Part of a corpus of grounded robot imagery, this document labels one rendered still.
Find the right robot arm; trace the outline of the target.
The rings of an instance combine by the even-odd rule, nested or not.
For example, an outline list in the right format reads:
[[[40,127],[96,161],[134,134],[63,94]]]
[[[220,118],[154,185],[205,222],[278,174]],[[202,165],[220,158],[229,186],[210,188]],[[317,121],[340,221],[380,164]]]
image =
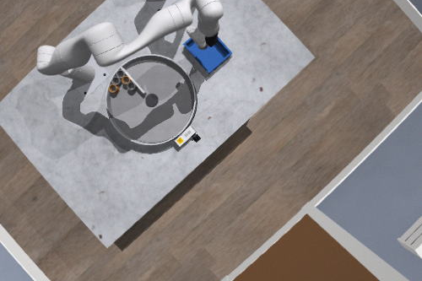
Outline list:
[[[90,83],[95,78],[95,70],[86,64],[91,53],[100,67],[116,64],[162,37],[191,25],[191,9],[194,7],[198,11],[198,24],[206,31],[214,30],[224,14],[219,0],[181,0],[154,14],[141,34],[128,45],[124,45],[114,24],[100,23],[62,42],[57,48],[40,46],[37,70],[49,76],[59,74],[85,84]]]

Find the blue open-top crate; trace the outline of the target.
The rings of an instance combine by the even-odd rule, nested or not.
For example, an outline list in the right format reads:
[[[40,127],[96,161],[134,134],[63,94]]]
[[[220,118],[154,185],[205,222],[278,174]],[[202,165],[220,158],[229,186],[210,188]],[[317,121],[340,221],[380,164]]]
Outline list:
[[[195,59],[209,74],[211,74],[214,69],[216,69],[232,54],[232,52],[220,38],[214,46],[208,46],[206,50],[200,50],[197,44],[191,38],[188,39],[183,45],[186,47],[186,49],[189,50],[189,52],[191,52]]]

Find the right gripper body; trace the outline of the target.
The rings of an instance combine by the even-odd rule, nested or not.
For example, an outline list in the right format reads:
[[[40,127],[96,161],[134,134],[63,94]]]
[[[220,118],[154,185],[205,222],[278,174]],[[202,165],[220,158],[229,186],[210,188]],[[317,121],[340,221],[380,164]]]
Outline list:
[[[187,34],[200,48],[204,48],[206,43],[208,46],[212,47],[218,42],[219,24],[211,31],[202,30],[198,23],[197,26],[197,28],[191,26],[187,27]]]

